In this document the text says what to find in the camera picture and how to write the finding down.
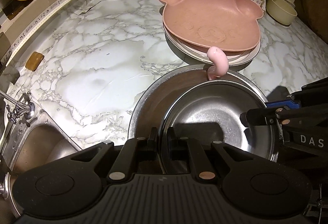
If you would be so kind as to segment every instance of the stack of plates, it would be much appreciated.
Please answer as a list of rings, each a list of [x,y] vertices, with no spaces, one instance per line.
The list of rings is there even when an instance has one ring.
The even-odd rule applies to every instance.
[[[185,53],[186,55],[207,63],[207,64],[213,64],[207,57],[207,50],[208,48],[204,48],[201,46],[197,46],[191,43],[188,43],[178,37],[176,37],[175,35],[173,35],[172,33],[170,33],[167,28],[165,27],[165,25],[163,25],[164,27],[164,31],[165,34],[167,35],[167,37],[169,38],[169,40],[178,48],[180,49],[183,53]],[[247,51],[225,51],[224,53],[227,55],[228,61],[229,61],[229,66],[239,66],[239,65],[243,65],[246,64],[247,62],[250,62],[251,60],[253,60],[253,58],[259,53],[260,51],[260,46],[261,43],[259,42],[257,44],[257,46],[255,46],[253,49],[251,50],[247,50]]]

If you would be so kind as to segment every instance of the pink hook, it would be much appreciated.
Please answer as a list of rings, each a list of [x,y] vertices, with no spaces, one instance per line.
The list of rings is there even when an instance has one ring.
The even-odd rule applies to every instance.
[[[218,47],[212,46],[207,51],[207,57],[214,63],[207,70],[209,80],[215,80],[217,77],[222,77],[227,74],[229,69],[229,61],[226,54]]]

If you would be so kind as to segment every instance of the white marble surface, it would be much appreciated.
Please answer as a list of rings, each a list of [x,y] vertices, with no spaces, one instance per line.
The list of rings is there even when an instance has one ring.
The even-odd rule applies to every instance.
[[[143,92],[187,65],[165,40],[161,7],[158,0],[74,0],[27,42],[0,87],[16,98],[31,91],[82,148],[123,144]],[[265,95],[328,76],[328,46],[299,19],[285,28],[265,15],[260,28],[261,51],[240,73]],[[33,51],[45,55],[35,72],[24,68]]]

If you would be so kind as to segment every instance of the sink basin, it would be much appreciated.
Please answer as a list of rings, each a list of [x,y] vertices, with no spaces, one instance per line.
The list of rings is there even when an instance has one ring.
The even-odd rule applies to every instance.
[[[11,224],[14,223],[16,218],[11,212],[9,204],[4,200],[3,197],[0,197],[0,223],[1,224]]]
[[[40,106],[35,107],[30,120],[22,117],[2,138],[1,167],[7,172],[3,197],[16,217],[22,213],[11,194],[16,178],[29,169],[81,150]]]

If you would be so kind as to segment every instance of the beige bowl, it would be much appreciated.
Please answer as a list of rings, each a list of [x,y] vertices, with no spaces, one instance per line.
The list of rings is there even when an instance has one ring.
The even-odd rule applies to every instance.
[[[297,16],[296,10],[285,0],[268,0],[266,11],[274,20],[286,26]]]

